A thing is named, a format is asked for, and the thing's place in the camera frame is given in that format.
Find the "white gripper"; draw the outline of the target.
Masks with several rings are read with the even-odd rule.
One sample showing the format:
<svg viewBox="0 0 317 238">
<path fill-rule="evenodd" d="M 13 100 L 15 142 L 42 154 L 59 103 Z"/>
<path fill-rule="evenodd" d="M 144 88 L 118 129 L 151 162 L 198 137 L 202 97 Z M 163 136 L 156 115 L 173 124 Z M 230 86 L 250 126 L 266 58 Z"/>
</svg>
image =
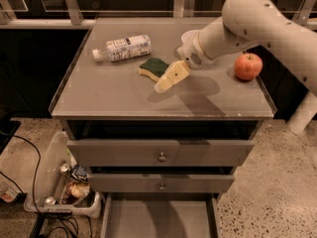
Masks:
<svg viewBox="0 0 317 238">
<path fill-rule="evenodd" d="M 155 85 L 157 93 L 164 93 L 174 85 L 180 83 L 190 75 L 190 69 L 202 69 L 214 61 L 208 58 L 202 51 L 198 41 L 198 34 L 193 42 L 182 43 L 176 49 L 182 60 L 174 61 L 161 76 Z"/>
</svg>

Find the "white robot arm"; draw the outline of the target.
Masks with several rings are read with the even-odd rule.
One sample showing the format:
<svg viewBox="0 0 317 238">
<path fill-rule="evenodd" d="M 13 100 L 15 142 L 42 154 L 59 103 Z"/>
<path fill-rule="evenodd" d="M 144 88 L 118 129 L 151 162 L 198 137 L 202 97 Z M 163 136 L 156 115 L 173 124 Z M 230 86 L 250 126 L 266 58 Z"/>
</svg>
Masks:
<svg viewBox="0 0 317 238">
<path fill-rule="evenodd" d="M 163 93 L 192 69 L 260 45 L 303 85 L 317 94 L 317 33 L 287 20 L 270 0 L 226 0 L 222 16 L 205 28 L 190 31 L 177 49 L 182 65 L 173 62 L 155 85 Z"/>
</svg>

